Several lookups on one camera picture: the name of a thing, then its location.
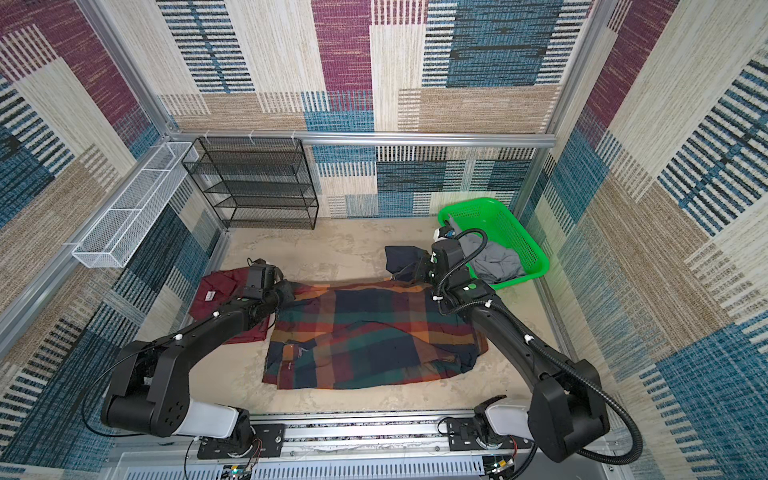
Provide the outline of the multicolour plaid long sleeve shirt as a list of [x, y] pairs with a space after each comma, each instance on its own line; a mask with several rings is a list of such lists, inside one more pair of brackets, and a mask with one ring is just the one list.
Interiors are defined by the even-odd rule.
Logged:
[[426, 280], [426, 250], [388, 246], [391, 279], [301, 284], [280, 309], [263, 382], [279, 390], [353, 390], [448, 379], [473, 369], [486, 337], [442, 315]]

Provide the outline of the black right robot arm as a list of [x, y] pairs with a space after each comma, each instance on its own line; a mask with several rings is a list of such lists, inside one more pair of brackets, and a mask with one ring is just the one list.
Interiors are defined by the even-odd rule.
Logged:
[[610, 431], [596, 368], [572, 361], [535, 335], [492, 287], [470, 275], [463, 260], [458, 241], [439, 240], [420, 262], [417, 278], [433, 286], [442, 311], [484, 334], [522, 376], [532, 393], [527, 428], [539, 449], [555, 462], [575, 454], [593, 458], [588, 446]]

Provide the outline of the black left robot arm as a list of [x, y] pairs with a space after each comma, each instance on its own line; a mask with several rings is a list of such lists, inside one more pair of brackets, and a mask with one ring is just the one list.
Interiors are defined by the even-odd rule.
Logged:
[[189, 373], [218, 347], [265, 324], [292, 301], [292, 287], [279, 268], [268, 263], [251, 265], [244, 294], [221, 305], [207, 319], [150, 342], [134, 341], [120, 351], [104, 397], [102, 423], [132, 434], [249, 445], [247, 412], [194, 400]]

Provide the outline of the green plastic laundry basket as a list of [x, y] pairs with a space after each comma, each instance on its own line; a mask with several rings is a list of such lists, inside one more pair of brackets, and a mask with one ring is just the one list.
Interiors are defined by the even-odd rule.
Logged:
[[550, 262], [543, 250], [500, 201], [476, 198], [443, 207], [438, 213], [438, 221], [443, 225], [449, 220], [453, 220], [461, 230], [483, 230], [489, 243], [513, 250], [518, 255], [524, 274], [504, 281], [487, 280], [493, 289], [508, 288], [542, 277], [548, 272]]

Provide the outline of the grey shirt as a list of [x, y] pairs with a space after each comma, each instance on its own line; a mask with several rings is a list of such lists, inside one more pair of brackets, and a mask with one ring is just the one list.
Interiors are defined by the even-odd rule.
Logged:
[[469, 265], [488, 284], [500, 284], [526, 275], [519, 255], [490, 240]]

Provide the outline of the folded maroon shirt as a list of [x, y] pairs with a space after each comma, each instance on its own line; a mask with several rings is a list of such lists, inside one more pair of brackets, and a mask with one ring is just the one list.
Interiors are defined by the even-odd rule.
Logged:
[[[214, 311], [235, 300], [252, 300], [246, 295], [251, 291], [249, 281], [250, 267], [221, 270], [210, 273], [200, 280], [188, 314], [194, 322], [206, 320]], [[225, 345], [246, 344], [264, 341], [268, 333], [268, 322], [261, 321], [257, 326], [229, 339]]]

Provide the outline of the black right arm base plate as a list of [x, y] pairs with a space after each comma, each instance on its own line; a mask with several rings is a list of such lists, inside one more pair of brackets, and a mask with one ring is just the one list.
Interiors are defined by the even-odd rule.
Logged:
[[530, 439], [513, 435], [498, 435], [490, 426], [476, 418], [444, 417], [436, 425], [437, 432], [445, 437], [451, 452], [488, 451], [515, 452], [529, 450]]

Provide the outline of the aluminium front rail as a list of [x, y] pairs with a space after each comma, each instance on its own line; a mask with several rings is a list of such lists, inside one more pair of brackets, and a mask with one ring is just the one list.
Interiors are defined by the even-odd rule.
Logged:
[[470, 410], [255, 415], [285, 424], [275, 458], [199, 460], [201, 441], [124, 438], [102, 479], [629, 479], [626, 467], [574, 455], [554, 463], [542, 451], [451, 452], [436, 425]]

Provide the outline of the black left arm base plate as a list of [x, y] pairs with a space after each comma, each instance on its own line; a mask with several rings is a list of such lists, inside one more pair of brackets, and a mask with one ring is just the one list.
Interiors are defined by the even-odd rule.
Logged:
[[204, 437], [197, 451], [199, 460], [235, 460], [279, 457], [283, 448], [285, 424], [236, 426], [223, 439]]

